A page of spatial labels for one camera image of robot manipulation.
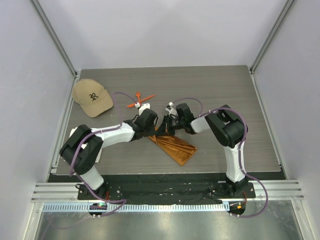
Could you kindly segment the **orange cloth napkin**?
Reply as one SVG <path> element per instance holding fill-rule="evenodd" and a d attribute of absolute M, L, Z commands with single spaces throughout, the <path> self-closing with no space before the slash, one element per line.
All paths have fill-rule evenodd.
<path fill-rule="evenodd" d="M 195 146 L 174 135 L 153 135 L 148 138 L 181 167 L 185 165 L 197 151 Z"/>

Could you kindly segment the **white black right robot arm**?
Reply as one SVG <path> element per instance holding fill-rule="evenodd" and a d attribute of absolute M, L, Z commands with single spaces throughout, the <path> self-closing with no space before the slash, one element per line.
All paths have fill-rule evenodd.
<path fill-rule="evenodd" d="M 248 126 L 228 105 L 195 117 L 186 103 L 173 107 L 167 105 L 168 114 L 163 117 L 156 130 L 156 136 L 174 136 L 177 130 L 184 130 L 190 135 L 210 130 L 223 146 L 226 159 L 224 194 L 236 198 L 248 185 L 245 174 L 244 144 Z"/>

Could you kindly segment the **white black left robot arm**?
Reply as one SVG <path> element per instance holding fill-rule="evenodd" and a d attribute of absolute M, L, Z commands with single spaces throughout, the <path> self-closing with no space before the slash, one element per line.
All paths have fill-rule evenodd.
<path fill-rule="evenodd" d="M 76 174 L 89 194 L 100 200 L 106 197 L 107 184 L 95 167 L 99 152 L 119 143 L 129 143 L 155 135 L 158 115 L 147 108 L 133 119 L 104 128 L 78 126 L 59 151 L 60 157 L 70 166 L 71 174 Z"/>

